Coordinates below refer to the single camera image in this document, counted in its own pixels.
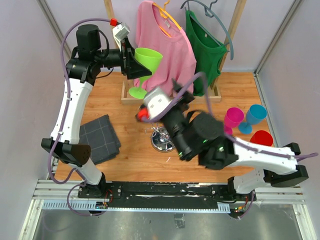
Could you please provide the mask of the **green wine glass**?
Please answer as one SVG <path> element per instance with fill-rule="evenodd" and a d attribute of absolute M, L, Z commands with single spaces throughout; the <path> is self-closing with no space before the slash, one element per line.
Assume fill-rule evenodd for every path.
<path fill-rule="evenodd" d="M 143 88 L 143 83 L 152 77 L 152 75 L 158 69 L 163 55 L 156 50 L 145 48 L 145 47 L 138 47 L 135 49 L 134 57 L 138 63 L 142 64 L 150 73 L 145 74 L 144 76 L 139 77 L 139 86 L 133 86 L 128 90 L 128 93 L 136 98 L 142 100 L 147 91 Z"/>

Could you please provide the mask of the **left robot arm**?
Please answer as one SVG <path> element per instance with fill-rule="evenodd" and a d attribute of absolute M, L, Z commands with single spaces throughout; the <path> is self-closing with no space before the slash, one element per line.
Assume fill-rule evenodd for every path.
<path fill-rule="evenodd" d="M 116 23 L 112 29 L 118 48 L 102 49 L 100 36 L 103 33 L 94 24 L 76 24 L 77 45 L 68 62 L 63 62 L 65 76 L 64 94 L 56 121 L 49 138 L 43 138 L 41 147 L 54 157 L 76 170 L 83 179 L 78 196 L 101 198 L 107 193 L 105 175 L 91 159 L 91 148 L 80 144 L 80 126 L 85 105 L 101 68 L 120 67 L 129 80 L 148 76 L 151 71 L 139 63 L 128 34 L 130 28 Z"/>

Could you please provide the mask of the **blue wine glass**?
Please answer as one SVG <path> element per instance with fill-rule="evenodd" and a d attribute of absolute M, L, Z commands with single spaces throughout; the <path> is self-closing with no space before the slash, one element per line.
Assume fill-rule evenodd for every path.
<path fill-rule="evenodd" d="M 251 134 L 253 125 L 257 125 L 267 117 L 267 110 L 260 104 L 253 104 L 247 111 L 245 121 L 238 126 L 242 134 Z"/>

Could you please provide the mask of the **pink wine glass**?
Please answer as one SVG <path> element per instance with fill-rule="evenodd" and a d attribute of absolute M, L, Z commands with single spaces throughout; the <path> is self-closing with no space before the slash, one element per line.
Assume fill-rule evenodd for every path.
<path fill-rule="evenodd" d="M 233 129 L 238 127 L 239 124 L 244 120 L 245 114 L 238 107 L 231 107 L 226 111 L 224 116 L 224 132 L 226 134 L 232 135 Z"/>

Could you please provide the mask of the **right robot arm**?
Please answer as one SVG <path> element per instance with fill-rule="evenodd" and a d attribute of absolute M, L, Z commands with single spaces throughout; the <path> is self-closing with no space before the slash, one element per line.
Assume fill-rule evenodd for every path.
<path fill-rule="evenodd" d="M 232 200 L 252 193 L 257 188 L 294 187 L 309 178 L 307 168 L 298 163 L 299 145 L 295 142 L 283 147 L 270 147 L 242 140 L 225 134 L 224 124 L 211 112 L 199 110 L 184 114 L 186 103 L 172 101 L 157 88 L 156 99 L 148 104 L 157 122 L 161 122 L 174 144 L 179 158 L 198 163 L 207 169 L 222 170 L 226 167 L 247 166 L 253 170 L 227 180 L 226 193 Z"/>

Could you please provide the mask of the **red wine glass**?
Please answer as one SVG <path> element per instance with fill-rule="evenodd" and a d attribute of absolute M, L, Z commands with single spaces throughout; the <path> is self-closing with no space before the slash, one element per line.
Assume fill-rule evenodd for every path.
<path fill-rule="evenodd" d="M 251 143 L 269 146 L 271 147 L 274 143 L 272 135 L 265 130 L 256 131 L 250 139 Z"/>

